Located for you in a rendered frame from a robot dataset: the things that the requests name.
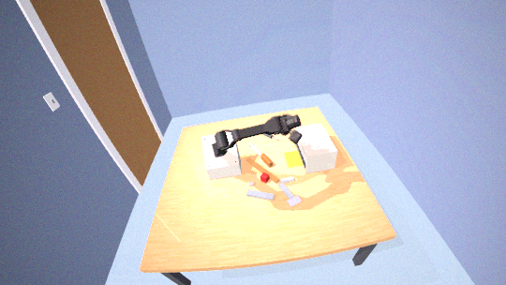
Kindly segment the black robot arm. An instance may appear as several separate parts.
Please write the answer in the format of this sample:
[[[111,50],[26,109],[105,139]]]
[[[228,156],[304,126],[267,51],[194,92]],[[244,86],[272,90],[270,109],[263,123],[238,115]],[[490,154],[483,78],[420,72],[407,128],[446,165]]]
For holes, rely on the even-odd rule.
[[[280,121],[281,120],[281,121]],[[233,130],[223,129],[218,131],[215,135],[215,142],[211,144],[214,158],[223,157],[228,153],[227,149],[232,148],[237,142],[242,139],[261,135],[277,135],[284,132],[290,131],[290,129],[297,128],[301,125],[301,120],[297,114],[284,114],[273,116],[267,122],[261,125],[246,127],[246,128],[236,128]],[[233,141],[229,144],[227,132],[231,133]]]

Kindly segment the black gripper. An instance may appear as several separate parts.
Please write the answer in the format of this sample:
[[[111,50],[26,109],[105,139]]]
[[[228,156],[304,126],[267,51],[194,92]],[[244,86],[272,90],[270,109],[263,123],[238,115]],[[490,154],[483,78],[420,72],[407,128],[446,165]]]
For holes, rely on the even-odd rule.
[[[288,131],[288,132],[281,133],[281,135],[284,135],[284,136],[287,136],[287,135],[289,135],[289,134],[290,134],[289,139],[290,139],[293,143],[295,143],[295,144],[297,144],[297,143],[300,141],[300,139],[302,138],[302,136],[303,136],[303,134],[301,134],[300,132],[298,132],[298,131],[297,131],[297,130],[295,130],[295,129],[294,129],[294,130],[291,130],[291,129],[290,129],[290,131]]]

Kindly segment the small red cube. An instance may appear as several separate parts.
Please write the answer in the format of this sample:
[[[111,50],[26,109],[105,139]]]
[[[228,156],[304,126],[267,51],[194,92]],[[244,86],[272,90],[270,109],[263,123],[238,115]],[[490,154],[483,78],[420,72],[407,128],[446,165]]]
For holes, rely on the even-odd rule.
[[[267,182],[270,180],[270,175],[264,172],[264,173],[262,174],[262,176],[260,177],[260,180],[261,180],[263,183],[267,183]]]

